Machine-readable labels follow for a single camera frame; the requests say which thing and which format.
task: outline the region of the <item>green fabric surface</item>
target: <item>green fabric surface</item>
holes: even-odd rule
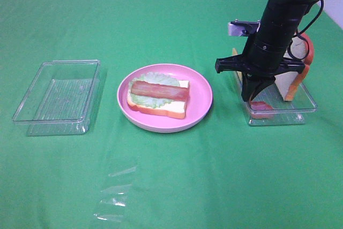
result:
[[[343,31],[325,13],[308,30],[316,52],[305,84],[318,112],[304,125],[248,126],[229,73],[215,72],[216,58],[245,44],[227,23],[260,19],[266,3],[0,0],[0,228],[91,228],[107,174],[130,159],[121,228],[342,228]],[[11,119],[40,64],[81,59],[107,74],[96,122],[84,135],[25,136]],[[211,84],[199,124],[157,134],[124,117],[120,82],[155,63]]]

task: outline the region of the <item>black robotic arm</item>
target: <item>black robotic arm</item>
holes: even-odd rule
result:
[[[269,0],[259,24],[249,24],[247,42],[241,55],[219,58],[215,63],[217,73],[242,72],[242,98],[252,100],[264,88],[272,85],[275,75],[297,71],[304,64],[300,60],[285,58],[292,37],[303,16],[319,0]]]

